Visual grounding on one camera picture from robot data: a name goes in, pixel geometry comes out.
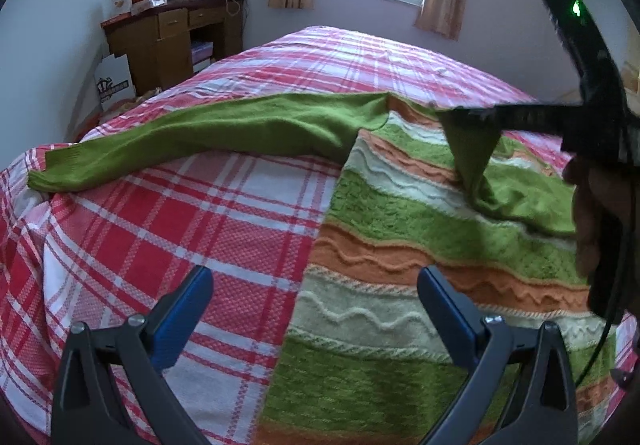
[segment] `hand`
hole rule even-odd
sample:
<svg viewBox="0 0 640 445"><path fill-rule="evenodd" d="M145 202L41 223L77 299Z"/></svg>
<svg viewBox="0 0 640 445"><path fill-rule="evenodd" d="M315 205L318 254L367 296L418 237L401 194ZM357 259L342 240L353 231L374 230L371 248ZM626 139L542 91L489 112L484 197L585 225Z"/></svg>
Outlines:
<svg viewBox="0 0 640 445"><path fill-rule="evenodd" d="M573 215L575 238L577 243L575 268L582 277L588 277L600 262L600 218L603 210L617 216L624 224L629 223L630 195L627 178L596 167L581 158L574 158L564 169L564 180L576 185L574 193ZM637 194L640 204L640 191ZM639 255L639 231L636 231L636 256ZM636 282L640 284L640 266L636 257L634 263ZM640 296L635 295L627 307L634 315L640 314Z"/></svg>

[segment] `blue gripper pad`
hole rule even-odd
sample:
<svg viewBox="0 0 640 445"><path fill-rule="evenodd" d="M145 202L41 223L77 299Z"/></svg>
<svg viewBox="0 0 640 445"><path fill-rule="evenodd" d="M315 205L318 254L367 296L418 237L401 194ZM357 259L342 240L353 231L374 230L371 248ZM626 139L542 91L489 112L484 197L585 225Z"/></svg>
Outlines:
<svg viewBox="0 0 640 445"><path fill-rule="evenodd" d="M420 271L417 287L420 302L453 363L473 372L479 363L479 338L484 334L482 314L466 295L453 289L437 266Z"/></svg>
<svg viewBox="0 0 640 445"><path fill-rule="evenodd" d="M213 295L213 274L194 266L182 284L160 298L141 335L154 369L173 367Z"/></svg>

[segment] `screw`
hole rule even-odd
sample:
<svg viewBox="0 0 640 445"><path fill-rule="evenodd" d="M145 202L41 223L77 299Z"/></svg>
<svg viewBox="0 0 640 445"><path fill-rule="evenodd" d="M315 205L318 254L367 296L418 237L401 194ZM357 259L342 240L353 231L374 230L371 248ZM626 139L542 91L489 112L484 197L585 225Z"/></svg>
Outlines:
<svg viewBox="0 0 640 445"><path fill-rule="evenodd" d="M84 331L84 322L77 321L71 324L71 333L78 335Z"/></svg>
<svg viewBox="0 0 640 445"><path fill-rule="evenodd" d="M136 313L135 315L132 315L131 317L129 317L127 319L127 322L129 323L129 326L133 326L134 328L137 328L138 326L142 326L145 322L145 316L141 315L140 313Z"/></svg>
<svg viewBox="0 0 640 445"><path fill-rule="evenodd" d="M504 319L500 315L491 315L484 318L484 322L487 324L502 324Z"/></svg>

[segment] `desk drawer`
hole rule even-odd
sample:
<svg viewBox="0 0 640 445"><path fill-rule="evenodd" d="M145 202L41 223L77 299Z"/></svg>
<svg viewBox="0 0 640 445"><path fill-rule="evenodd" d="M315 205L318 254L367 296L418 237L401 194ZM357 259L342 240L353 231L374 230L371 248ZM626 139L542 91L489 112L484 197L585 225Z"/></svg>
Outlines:
<svg viewBox="0 0 640 445"><path fill-rule="evenodd" d="M179 8L158 14L158 31L161 39L186 32L187 9Z"/></svg>
<svg viewBox="0 0 640 445"><path fill-rule="evenodd" d="M208 24L223 22L225 20L225 9L220 8L198 8L189 12L189 28L200 28Z"/></svg>

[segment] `bed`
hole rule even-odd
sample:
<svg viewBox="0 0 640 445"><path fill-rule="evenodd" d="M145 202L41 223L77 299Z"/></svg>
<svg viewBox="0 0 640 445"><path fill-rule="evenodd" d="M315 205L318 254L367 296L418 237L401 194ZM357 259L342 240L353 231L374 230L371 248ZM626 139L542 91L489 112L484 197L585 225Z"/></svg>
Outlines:
<svg viewBox="0 0 640 445"><path fill-rule="evenodd" d="M390 90L439 106L532 98L441 54L324 26L225 59L110 120L108 136L175 109L282 92ZM557 170L556 139L513 135ZM0 174L0 387L39 443L50 432L52 385L72 320L118 325L146 313L194 264L216 293L166 379L212 443L250 443L278 360L312 242L340 168L322 158L210 151L148 168L81 194L26 186L52 147L32 149ZM617 361L630 369L635 319L618 328ZM126 404L153 440L126 378ZM620 401L615 391L609 413Z"/></svg>

